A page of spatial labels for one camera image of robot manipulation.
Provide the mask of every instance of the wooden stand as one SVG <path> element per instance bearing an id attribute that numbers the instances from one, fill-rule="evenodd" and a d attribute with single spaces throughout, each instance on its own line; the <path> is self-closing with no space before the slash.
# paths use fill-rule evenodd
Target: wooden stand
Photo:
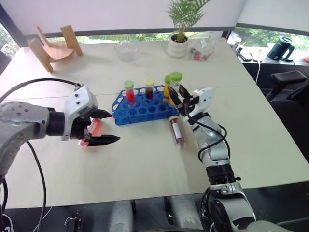
<path id="1" fill-rule="evenodd" d="M 71 25 L 61 27 L 65 41 L 53 43 L 48 42 L 39 26 L 35 25 L 35 28 L 43 46 L 38 39 L 34 38 L 29 43 L 29 47 L 48 72 L 51 73 L 54 70 L 50 63 L 63 61 L 72 56 L 74 51 L 78 56 L 83 55 Z"/>

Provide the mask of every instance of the kettle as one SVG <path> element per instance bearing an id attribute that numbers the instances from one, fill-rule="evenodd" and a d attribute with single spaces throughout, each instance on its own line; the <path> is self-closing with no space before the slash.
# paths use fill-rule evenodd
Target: kettle
<path id="1" fill-rule="evenodd" d="M 292 45 L 292 43 L 293 43 L 292 39 L 281 36 L 278 42 L 273 46 L 271 51 L 267 54 L 268 58 L 273 60 L 287 60 L 295 48 Z M 289 53 L 286 55 L 286 57 L 283 57 L 283 55 L 287 50 L 289 50 Z"/>

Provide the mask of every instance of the test tube rack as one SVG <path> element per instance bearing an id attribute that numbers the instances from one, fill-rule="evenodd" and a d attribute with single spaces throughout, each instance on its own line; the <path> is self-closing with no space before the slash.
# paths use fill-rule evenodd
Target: test tube rack
<path id="1" fill-rule="evenodd" d="M 116 125 L 153 121 L 179 115 L 178 111 L 169 107 L 165 98 L 164 86 L 154 86 L 152 99 L 147 99 L 145 88 L 134 89 L 134 101 L 128 101 L 126 91 L 122 90 L 112 104 L 112 116 Z"/>

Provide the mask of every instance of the white table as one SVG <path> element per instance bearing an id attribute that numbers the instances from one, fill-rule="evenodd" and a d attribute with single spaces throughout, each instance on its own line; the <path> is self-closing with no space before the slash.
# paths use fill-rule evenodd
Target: white table
<path id="1" fill-rule="evenodd" d="M 116 95 L 97 96 L 111 111 Z M 65 98 L 25 100 L 61 110 Z M 231 164 L 244 189 L 309 179 L 309 167 L 291 136 L 257 86 L 219 87 L 209 108 L 225 126 Z M 197 145 L 186 128 L 189 147 L 173 143 L 167 120 L 117 126 L 104 120 L 102 133 L 116 143 L 82 149 L 76 140 L 46 137 L 33 141 L 47 185 L 47 205 L 70 205 L 203 192 L 206 171 Z M 136 149 L 128 150 L 128 145 Z M 42 184 L 28 146 L 24 145 L 7 174 L 7 207 L 41 207 Z"/>
<path id="2" fill-rule="evenodd" d="M 49 73 L 29 48 L 21 48 L 1 75 L 0 94 L 11 87 L 36 78 L 55 77 L 88 86 L 94 94 L 115 94 L 123 89 L 126 79 L 135 87 L 144 86 L 146 77 L 157 85 L 164 84 L 164 77 L 173 71 L 183 73 L 182 84 L 187 89 L 203 86 L 226 87 L 254 85 L 226 40 L 220 38 L 215 52 L 207 62 L 170 58 L 166 54 L 167 42 L 139 43 L 140 53 L 132 63 L 118 59 L 114 44 L 82 45 L 84 55 L 72 60 L 53 63 Z M 63 97 L 72 93 L 72 86 L 58 82 L 31 84 L 11 94 L 8 99 Z"/>

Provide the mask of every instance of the potted plant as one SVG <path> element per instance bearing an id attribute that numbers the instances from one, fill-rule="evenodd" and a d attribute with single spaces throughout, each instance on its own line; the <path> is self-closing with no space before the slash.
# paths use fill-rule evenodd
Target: potted plant
<path id="1" fill-rule="evenodd" d="M 188 37 L 185 32 L 196 24 L 204 15 L 202 7 L 211 0 L 172 0 L 167 13 L 178 31 L 171 35 L 168 43 L 168 54 L 173 58 L 186 55 Z"/>

